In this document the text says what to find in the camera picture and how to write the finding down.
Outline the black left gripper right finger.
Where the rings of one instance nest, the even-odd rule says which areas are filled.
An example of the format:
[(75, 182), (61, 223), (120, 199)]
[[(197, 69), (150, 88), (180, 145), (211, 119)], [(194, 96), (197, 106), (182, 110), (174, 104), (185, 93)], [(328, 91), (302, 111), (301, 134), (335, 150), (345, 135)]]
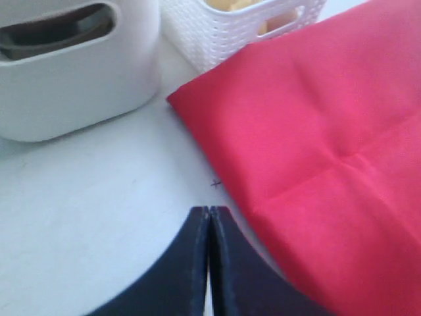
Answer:
[(215, 315), (331, 314), (296, 290), (264, 261), (227, 207), (211, 207), (209, 212), (209, 270)]

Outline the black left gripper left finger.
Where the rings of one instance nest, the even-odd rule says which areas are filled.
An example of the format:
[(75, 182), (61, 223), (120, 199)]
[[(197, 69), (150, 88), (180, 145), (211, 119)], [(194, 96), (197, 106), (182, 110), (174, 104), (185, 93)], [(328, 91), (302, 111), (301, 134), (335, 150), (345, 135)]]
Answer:
[(90, 315), (203, 315), (209, 208), (193, 207), (166, 251), (127, 289)]

